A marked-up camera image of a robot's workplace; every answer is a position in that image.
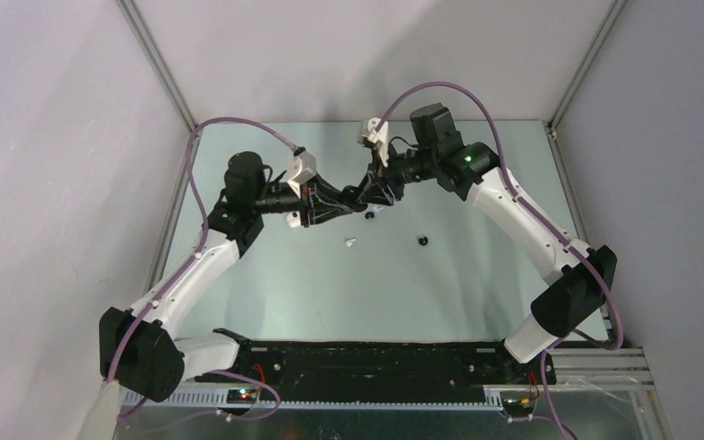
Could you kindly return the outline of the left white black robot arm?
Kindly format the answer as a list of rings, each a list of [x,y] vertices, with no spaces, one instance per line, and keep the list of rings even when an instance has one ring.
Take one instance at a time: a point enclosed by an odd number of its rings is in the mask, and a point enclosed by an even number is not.
[[[213,332],[180,339],[189,312],[212,284],[251,248],[268,214],[286,214],[299,226],[319,225],[366,210],[358,190],[339,191],[312,170],[300,149],[286,182],[270,181],[270,166],[255,152],[228,161],[225,186],[183,263],[125,310],[109,308],[99,322],[102,376],[154,402],[166,400],[188,379],[219,370],[242,381],[253,357],[232,337]]]

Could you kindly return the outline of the black earbud charging case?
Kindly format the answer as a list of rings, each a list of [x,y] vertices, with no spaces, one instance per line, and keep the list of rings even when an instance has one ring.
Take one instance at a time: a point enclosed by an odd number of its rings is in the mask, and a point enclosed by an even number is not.
[[[341,203],[350,212],[360,213],[368,208],[366,203],[362,203],[359,200],[360,190],[358,187],[348,185],[341,192]]]

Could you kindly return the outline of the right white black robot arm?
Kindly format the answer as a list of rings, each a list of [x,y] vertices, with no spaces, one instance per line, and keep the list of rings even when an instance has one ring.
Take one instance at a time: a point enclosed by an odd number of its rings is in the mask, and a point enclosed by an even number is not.
[[[381,118],[364,121],[357,137],[372,151],[372,179],[381,185],[385,204],[401,198],[405,184],[434,179],[517,242],[547,285],[531,302],[528,316],[503,340],[504,352],[496,359],[500,377],[519,383],[532,373],[534,358],[606,302],[616,255],[555,225],[495,151],[463,140],[442,104],[419,108],[410,121],[416,142],[402,154],[391,147],[389,124]]]

